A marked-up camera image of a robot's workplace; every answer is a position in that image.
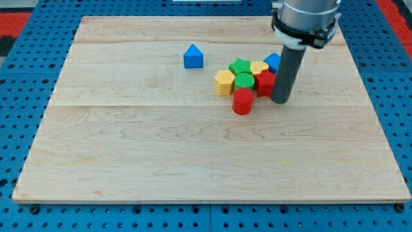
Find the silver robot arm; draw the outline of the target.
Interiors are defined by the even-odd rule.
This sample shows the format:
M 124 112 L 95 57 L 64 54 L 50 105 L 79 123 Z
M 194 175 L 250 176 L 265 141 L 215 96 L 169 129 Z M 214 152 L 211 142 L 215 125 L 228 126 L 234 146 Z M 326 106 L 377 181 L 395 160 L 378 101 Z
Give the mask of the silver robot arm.
M 337 31 L 340 4 L 340 0 L 272 1 L 274 35 L 293 50 L 321 49 Z

